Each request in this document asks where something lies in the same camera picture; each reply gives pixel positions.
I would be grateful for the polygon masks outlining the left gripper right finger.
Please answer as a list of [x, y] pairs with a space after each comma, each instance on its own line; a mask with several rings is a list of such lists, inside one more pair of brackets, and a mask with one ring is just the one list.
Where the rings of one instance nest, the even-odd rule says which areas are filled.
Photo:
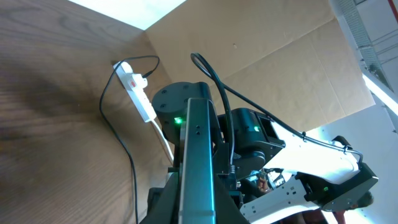
[[249, 224], [241, 214], [220, 178], [213, 177], [215, 192], [215, 212], [217, 224]]

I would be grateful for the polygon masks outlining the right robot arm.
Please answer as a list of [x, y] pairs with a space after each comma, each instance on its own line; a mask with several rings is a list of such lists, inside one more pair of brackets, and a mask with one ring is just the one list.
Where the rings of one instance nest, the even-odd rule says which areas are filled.
[[177, 204], [178, 223], [275, 223], [309, 210], [339, 212], [378, 181], [343, 137], [317, 141], [247, 108], [218, 114], [204, 82], [168, 85], [152, 104], [175, 146], [160, 200]]

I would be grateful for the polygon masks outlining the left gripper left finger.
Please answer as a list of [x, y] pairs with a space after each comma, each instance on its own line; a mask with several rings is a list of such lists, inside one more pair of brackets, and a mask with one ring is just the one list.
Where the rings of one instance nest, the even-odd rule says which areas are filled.
[[180, 199], [179, 181], [179, 173], [172, 172], [164, 188], [149, 189], [147, 215], [140, 224], [177, 223], [178, 200]]

